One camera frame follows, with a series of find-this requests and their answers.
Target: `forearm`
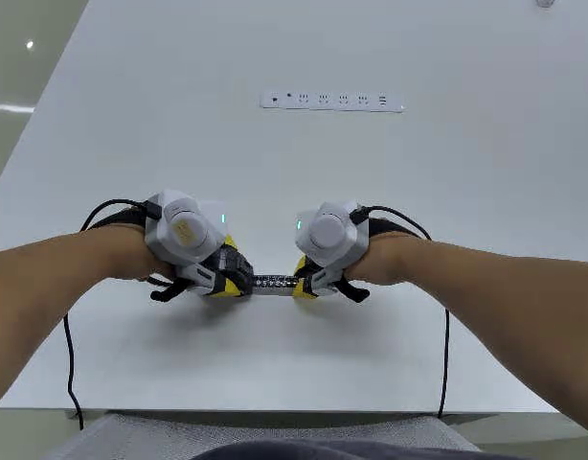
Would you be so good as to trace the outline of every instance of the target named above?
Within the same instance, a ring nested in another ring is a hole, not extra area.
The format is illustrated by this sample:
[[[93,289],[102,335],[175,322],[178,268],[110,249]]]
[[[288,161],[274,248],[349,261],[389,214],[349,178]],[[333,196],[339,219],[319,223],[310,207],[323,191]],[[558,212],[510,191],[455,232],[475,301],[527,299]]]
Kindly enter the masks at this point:
[[[408,241],[404,271],[541,397],[588,427],[588,264]]]
[[[105,230],[0,252],[0,397],[79,297],[111,276]]]

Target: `black cable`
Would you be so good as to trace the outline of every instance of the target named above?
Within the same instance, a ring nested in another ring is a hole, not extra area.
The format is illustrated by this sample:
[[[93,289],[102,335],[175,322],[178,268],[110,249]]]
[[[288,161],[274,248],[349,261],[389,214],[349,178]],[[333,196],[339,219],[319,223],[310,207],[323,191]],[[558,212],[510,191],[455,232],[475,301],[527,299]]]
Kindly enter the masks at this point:
[[[353,211],[353,219],[356,219],[357,216],[360,215],[368,216],[372,211],[383,211],[386,213],[394,214],[395,216],[398,216],[399,218],[403,219],[407,223],[417,228],[419,232],[421,232],[421,234],[428,241],[432,241],[432,238],[430,238],[430,234],[424,229],[424,227],[419,225],[412,218],[405,216],[396,209],[388,208],[387,206],[363,206],[361,209]],[[443,342],[443,380],[441,385],[441,402],[439,403],[439,410],[437,411],[438,419],[440,419],[443,416],[443,408],[445,407],[445,395],[447,393],[447,371],[449,368],[449,318],[449,310],[445,309],[445,340]]]
[[[447,368],[449,366],[449,310],[445,309],[445,342],[443,345],[443,385],[441,388],[441,403],[439,404],[439,412],[437,418],[443,416],[443,408],[445,407],[445,393],[447,393]]]
[[[83,429],[83,413],[81,412],[79,401],[77,401],[77,397],[73,391],[73,378],[75,377],[75,353],[73,352],[71,328],[68,324],[68,313],[64,315],[63,324],[64,334],[66,335],[66,346],[68,347],[68,383],[66,389],[68,391],[68,396],[71,397],[71,400],[73,400],[73,404],[75,405],[75,410],[77,411],[76,415],[79,417],[79,431],[81,431]]]
[[[111,206],[112,204],[127,204],[129,206],[135,206],[140,209],[146,209],[146,205],[144,203],[140,203],[138,201],[133,201],[131,199],[109,199],[102,204],[99,204],[94,211],[90,213],[87,217],[83,225],[81,226],[80,232],[84,232],[87,230],[87,227],[90,225],[90,222],[94,219],[96,214],[102,211],[107,206]],[[64,315],[62,320],[64,325],[64,335],[66,336],[66,346],[68,348],[68,383],[67,383],[67,391],[68,396],[71,397],[73,401],[73,405],[75,406],[75,410],[77,411],[77,416],[79,418],[79,430],[83,429],[83,412],[81,411],[81,406],[79,405],[79,401],[75,396],[75,392],[73,391],[73,380],[75,379],[75,350],[73,349],[73,338],[71,336],[71,328],[68,321],[68,313]]]

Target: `gray floor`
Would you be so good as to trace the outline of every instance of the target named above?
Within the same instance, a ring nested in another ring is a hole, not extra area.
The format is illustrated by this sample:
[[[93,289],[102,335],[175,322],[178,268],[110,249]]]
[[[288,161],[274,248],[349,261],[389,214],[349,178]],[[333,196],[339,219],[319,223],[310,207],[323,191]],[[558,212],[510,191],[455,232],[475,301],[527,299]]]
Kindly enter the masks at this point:
[[[0,0],[0,172],[85,4],[86,0]],[[89,422],[98,416],[91,414]],[[314,420],[317,425],[321,419],[307,415],[305,422]],[[455,416],[447,422],[488,451],[588,459],[588,434],[559,414]],[[61,410],[0,409],[0,459],[38,458],[76,431],[77,422],[68,420]]]

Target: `power strip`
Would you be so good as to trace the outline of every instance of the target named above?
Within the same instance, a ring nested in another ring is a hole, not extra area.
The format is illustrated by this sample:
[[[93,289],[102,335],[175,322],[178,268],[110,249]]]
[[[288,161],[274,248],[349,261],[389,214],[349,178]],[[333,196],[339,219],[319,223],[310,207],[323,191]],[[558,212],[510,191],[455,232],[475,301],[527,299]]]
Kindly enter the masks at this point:
[[[263,108],[303,108],[364,112],[404,112],[399,97],[392,92],[264,91]]]

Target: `white table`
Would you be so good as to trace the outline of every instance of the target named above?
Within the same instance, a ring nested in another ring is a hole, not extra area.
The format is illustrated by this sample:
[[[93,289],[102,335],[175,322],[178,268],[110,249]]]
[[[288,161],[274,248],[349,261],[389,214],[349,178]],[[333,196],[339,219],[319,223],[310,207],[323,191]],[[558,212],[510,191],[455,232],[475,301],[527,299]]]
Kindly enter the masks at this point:
[[[290,86],[408,109],[259,108]],[[0,249],[166,187],[226,200],[260,273],[293,269],[298,210],[350,197],[438,240],[588,261],[588,0],[91,1],[0,179]],[[438,406],[443,314],[413,287],[361,306],[149,291],[104,282],[73,308],[84,407]],[[447,411],[552,410],[452,329]],[[66,374],[58,327],[0,407],[70,407]]]

